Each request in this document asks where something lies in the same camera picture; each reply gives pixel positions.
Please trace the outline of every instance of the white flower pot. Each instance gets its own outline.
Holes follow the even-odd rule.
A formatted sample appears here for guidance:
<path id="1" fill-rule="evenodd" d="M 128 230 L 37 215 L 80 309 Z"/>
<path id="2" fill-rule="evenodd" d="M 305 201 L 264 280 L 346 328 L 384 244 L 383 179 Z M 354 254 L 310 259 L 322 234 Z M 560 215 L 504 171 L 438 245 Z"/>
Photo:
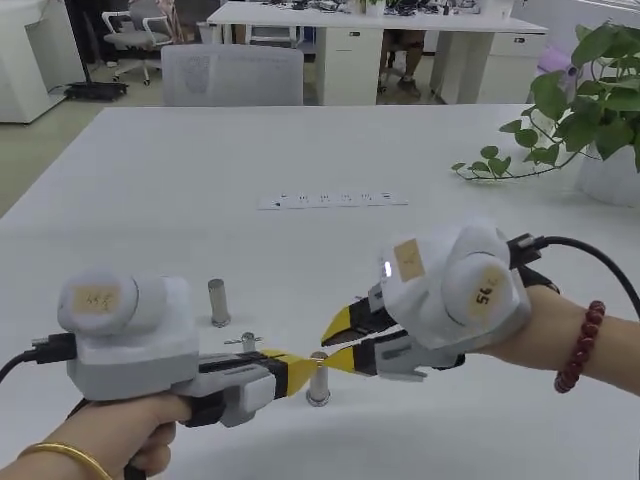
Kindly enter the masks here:
<path id="1" fill-rule="evenodd" d="M 596 200 L 624 207 L 640 206 L 640 174 L 635 165 L 633 147 L 623 147 L 601 160 L 595 146 L 587 149 L 590 157 L 583 157 L 576 186 Z"/>
<path id="2" fill-rule="evenodd" d="M 382 17 L 384 15 L 384 9 L 387 3 L 384 0 L 378 0 L 377 3 L 367 2 L 367 16 L 368 17 Z"/>

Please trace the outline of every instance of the white plastic housing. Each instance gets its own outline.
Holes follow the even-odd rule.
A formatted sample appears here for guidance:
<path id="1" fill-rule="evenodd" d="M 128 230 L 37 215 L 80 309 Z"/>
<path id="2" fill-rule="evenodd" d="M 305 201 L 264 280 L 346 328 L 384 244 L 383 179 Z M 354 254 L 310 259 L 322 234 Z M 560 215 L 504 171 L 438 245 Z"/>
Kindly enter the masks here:
<path id="1" fill-rule="evenodd" d="M 429 349 L 457 345 L 462 352 L 486 344 L 527 311 L 509 260 L 504 236 L 484 223 L 408 239 L 382 253 L 385 307 Z"/>

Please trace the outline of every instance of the metal screw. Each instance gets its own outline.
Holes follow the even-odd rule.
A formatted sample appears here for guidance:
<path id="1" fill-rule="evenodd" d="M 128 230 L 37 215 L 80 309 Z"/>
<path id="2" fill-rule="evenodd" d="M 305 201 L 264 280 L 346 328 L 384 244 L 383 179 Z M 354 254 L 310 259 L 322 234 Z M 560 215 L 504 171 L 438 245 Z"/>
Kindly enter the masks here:
<path id="1" fill-rule="evenodd" d="M 329 403 L 331 391 L 329 390 L 329 369 L 323 365 L 329 356 L 324 352 L 314 352 L 311 359 L 318 364 L 316 373 L 309 380 L 309 389 L 307 390 L 307 402 L 314 407 L 324 407 Z"/>
<path id="2" fill-rule="evenodd" d="M 247 352 L 255 352 L 256 351 L 256 342 L 261 342 L 262 337 L 256 337 L 252 332 L 244 332 L 239 340 L 227 340 L 224 342 L 225 345 L 236 345 L 238 343 L 242 344 L 242 351 L 244 353 Z"/>
<path id="3" fill-rule="evenodd" d="M 227 294 L 224 289 L 224 280 L 214 278 L 209 281 L 209 300 L 211 301 L 211 323 L 222 328 L 229 325 L 231 315 L 227 309 Z"/>

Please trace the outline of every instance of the desk drawer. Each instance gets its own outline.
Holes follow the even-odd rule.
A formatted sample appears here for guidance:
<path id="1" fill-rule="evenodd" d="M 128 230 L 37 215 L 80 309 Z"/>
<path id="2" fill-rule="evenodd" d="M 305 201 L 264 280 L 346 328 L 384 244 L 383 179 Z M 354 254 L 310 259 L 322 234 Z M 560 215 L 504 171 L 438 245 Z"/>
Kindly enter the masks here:
<path id="1" fill-rule="evenodd" d="M 362 48 L 371 48 L 371 45 L 381 46 L 381 34 L 375 28 L 327 28 L 328 51 L 353 52 Z"/>
<path id="2" fill-rule="evenodd" d="M 547 45 L 547 36 L 535 33 L 496 33 L 490 55 L 539 57 Z"/>

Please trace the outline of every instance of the office chair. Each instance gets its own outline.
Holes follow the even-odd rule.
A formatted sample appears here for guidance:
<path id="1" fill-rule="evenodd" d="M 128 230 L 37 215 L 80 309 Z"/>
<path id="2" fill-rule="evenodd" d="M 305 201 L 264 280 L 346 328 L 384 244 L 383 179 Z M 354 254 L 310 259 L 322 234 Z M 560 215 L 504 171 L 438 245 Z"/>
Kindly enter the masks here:
<path id="1" fill-rule="evenodd" d="M 118 17 L 128 17 L 135 31 L 117 31 L 111 20 Z M 155 0 L 136 0 L 129 5 L 128 11 L 104 12 L 102 19 L 111 32 L 104 36 L 106 42 L 140 52 L 138 60 L 115 71 L 113 81 L 119 81 L 123 73 L 142 68 L 143 83 L 149 85 L 151 80 L 148 67 L 161 68 L 160 62 L 149 59 L 149 52 L 173 43 L 167 16 L 162 13 Z"/>
<path id="2" fill-rule="evenodd" d="M 302 105 L 304 55 L 256 45 L 171 45 L 162 49 L 169 107 Z"/>

